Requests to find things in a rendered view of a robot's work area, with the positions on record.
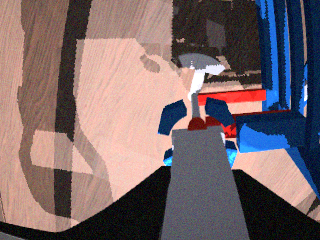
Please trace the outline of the blue rectangular frame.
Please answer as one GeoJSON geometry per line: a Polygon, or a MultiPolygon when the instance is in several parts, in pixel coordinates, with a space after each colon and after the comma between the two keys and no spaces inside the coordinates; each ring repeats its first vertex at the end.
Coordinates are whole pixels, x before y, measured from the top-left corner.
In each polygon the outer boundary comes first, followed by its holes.
{"type": "Polygon", "coordinates": [[[157,133],[172,131],[173,147],[164,155],[172,177],[161,240],[249,240],[231,169],[237,149],[284,148],[320,200],[320,0],[303,3],[305,65],[300,0],[256,0],[261,88],[200,92],[205,72],[217,75],[225,68],[201,53],[177,56],[181,67],[195,69],[189,89],[192,120],[188,128],[172,129],[188,116],[184,99],[165,105],[161,113],[157,133]],[[231,113],[227,105],[260,100],[257,112],[231,113]],[[199,105],[208,115],[205,123],[199,105]]]}

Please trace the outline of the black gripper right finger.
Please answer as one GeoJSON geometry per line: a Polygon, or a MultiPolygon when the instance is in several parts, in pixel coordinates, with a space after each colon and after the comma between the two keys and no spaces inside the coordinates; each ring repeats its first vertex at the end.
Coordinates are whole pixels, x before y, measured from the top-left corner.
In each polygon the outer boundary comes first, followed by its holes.
{"type": "Polygon", "coordinates": [[[243,169],[232,168],[249,240],[320,240],[320,223],[243,169]]]}

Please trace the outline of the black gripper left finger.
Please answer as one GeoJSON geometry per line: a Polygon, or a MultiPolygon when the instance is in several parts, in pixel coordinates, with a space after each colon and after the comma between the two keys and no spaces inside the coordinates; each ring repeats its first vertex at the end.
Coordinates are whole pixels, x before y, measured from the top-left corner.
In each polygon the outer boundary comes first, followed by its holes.
{"type": "Polygon", "coordinates": [[[96,215],[61,232],[0,221],[0,240],[161,240],[172,165],[161,165],[96,215]]]}

